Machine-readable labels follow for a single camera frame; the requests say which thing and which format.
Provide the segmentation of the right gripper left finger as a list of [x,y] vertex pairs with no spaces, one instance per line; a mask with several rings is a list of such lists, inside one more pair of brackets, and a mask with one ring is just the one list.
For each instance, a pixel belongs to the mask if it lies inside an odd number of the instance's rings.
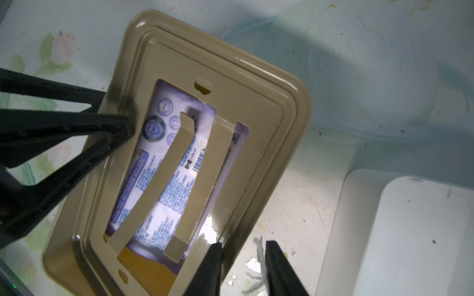
[[223,259],[222,243],[212,244],[188,285],[184,296],[219,296]]

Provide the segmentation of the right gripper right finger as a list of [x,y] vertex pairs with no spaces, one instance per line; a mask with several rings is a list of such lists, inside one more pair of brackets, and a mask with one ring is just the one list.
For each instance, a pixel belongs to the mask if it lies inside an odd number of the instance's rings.
[[309,295],[275,240],[266,242],[265,264],[270,296]]

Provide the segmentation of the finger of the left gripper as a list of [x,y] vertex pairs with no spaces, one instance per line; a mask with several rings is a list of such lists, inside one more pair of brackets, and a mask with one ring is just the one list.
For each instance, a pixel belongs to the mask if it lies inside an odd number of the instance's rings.
[[[24,238],[134,134],[124,115],[1,110],[1,247]],[[38,184],[23,185],[8,172],[75,136],[92,136],[96,142]]]
[[106,92],[46,80],[1,69],[1,92],[89,104],[85,112],[98,113]]

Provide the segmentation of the beige tissue box lid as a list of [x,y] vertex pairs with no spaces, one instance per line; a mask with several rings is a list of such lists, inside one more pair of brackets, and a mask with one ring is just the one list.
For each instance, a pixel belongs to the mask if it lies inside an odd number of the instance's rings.
[[65,198],[43,267],[76,296],[183,296],[212,244],[222,275],[311,119],[301,80],[159,11],[128,25],[100,114],[134,136]]

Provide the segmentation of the white tissue box base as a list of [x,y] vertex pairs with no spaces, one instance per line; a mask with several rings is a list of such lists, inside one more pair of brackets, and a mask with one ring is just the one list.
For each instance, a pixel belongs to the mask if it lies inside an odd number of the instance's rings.
[[471,296],[474,191],[387,171],[344,180],[319,296]]

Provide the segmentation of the floral table mat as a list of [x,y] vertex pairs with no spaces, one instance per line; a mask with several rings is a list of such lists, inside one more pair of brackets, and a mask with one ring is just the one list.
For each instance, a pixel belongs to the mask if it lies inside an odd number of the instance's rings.
[[107,90],[123,32],[155,9],[296,75],[312,122],[222,287],[266,294],[259,238],[315,294],[346,175],[474,185],[472,1],[3,1],[1,66]]

